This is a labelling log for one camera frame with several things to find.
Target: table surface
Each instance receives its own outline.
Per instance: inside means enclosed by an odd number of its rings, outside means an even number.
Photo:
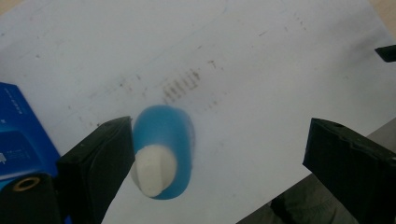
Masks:
[[[154,201],[128,176],[104,223],[235,223],[309,174],[311,118],[368,134],[396,115],[396,64],[374,52],[394,39],[363,0],[31,0],[0,34],[0,80],[62,154],[149,105],[191,115],[187,190]]]
[[[396,1],[370,0],[376,13],[387,26],[393,37],[396,36]]]

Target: blue box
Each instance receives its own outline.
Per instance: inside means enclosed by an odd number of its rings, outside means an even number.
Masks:
[[[0,189],[20,175],[57,175],[55,146],[15,85],[0,82]]]

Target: blue object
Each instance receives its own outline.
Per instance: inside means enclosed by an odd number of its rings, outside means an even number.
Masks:
[[[173,182],[153,199],[167,200],[179,196],[189,185],[194,134],[190,117],[168,105],[155,105],[144,110],[134,125],[134,153],[144,147],[160,145],[176,157]]]
[[[20,175],[57,175],[59,153],[17,86],[0,82],[0,189]]]

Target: paper sheet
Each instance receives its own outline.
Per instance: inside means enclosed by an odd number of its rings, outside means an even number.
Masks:
[[[154,201],[127,176],[104,223],[235,223],[308,174],[311,118],[368,134],[396,117],[396,64],[374,52],[394,40],[366,1],[33,0],[0,34],[1,81],[61,153],[149,105],[191,115],[187,190]]]

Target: white cap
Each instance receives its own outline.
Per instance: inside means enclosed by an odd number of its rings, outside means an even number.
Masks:
[[[177,161],[169,148],[150,145],[137,151],[132,165],[134,183],[149,197],[158,196],[175,179]]]

